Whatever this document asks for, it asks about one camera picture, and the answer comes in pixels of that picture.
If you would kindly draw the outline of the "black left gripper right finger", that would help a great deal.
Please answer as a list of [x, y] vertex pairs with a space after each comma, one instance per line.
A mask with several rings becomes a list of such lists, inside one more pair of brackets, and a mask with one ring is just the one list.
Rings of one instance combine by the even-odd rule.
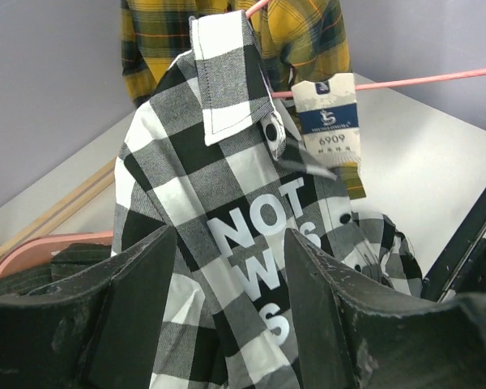
[[408, 296], [296, 230], [284, 257], [305, 388], [486, 388], [486, 293]]

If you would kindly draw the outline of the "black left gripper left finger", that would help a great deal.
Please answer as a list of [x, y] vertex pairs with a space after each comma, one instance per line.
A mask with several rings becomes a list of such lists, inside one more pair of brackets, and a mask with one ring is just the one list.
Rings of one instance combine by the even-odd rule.
[[0, 296], [0, 388], [146, 388], [177, 236], [132, 247], [26, 295]]

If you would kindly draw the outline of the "black white checked shirt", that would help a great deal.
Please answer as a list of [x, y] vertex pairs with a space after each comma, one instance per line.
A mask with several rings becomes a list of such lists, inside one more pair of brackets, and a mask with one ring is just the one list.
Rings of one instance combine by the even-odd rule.
[[190, 21], [191, 47], [135, 112], [115, 165], [114, 254], [163, 225], [177, 253], [153, 388], [301, 388], [284, 234], [418, 297], [422, 274], [385, 215], [346, 186], [271, 99], [244, 11]]

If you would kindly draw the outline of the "yellow green plaid shirt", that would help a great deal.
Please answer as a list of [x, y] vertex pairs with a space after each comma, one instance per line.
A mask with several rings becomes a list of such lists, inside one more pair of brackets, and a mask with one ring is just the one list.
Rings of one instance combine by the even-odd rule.
[[[115, 165], [117, 203], [150, 203], [150, 176], [162, 173], [173, 194], [202, 203], [222, 204], [285, 185], [303, 204], [349, 208], [343, 183], [316, 165], [293, 137], [278, 160], [256, 122], [219, 143], [204, 143], [199, 95], [204, 78], [195, 67], [189, 21], [227, 9], [226, 1], [121, 3], [123, 76], [137, 111]], [[336, 1], [274, 1], [256, 23], [258, 45], [221, 56], [216, 82], [230, 95], [245, 94], [247, 80], [261, 68], [279, 89], [287, 86], [290, 71], [314, 80], [350, 65]]]

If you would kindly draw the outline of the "dark green striped shirt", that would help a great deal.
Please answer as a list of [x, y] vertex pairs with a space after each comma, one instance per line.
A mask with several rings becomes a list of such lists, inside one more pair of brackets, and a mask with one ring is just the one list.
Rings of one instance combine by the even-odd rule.
[[75, 243], [44, 263], [0, 278], [0, 296], [26, 295], [110, 257], [111, 245]]

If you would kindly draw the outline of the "white blue shirt tag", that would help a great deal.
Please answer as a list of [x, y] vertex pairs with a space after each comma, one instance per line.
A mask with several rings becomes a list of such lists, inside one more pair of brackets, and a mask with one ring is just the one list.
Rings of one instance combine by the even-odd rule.
[[306, 149], [329, 169], [361, 162], [355, 77], [339, 73], [292, 86]]

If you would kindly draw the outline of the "pink plastic laundry basket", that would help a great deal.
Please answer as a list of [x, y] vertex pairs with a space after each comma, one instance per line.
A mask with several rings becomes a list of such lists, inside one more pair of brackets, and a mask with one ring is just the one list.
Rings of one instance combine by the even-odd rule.
[[110, 245], [113, 232], [68, 233], [37, 237], [22, 243], [0, 260], [0, 278], [15, 274], [30, 267], [48, 263], [53, 256], [71, 244]]

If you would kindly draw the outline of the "wooden clothes rack frame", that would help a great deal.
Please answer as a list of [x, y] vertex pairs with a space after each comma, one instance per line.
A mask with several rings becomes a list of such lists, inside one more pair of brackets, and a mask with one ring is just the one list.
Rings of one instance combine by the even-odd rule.
[[114, 182], [115, 158], [0, 246], [0, 259], [20, 243], [53, 232]]

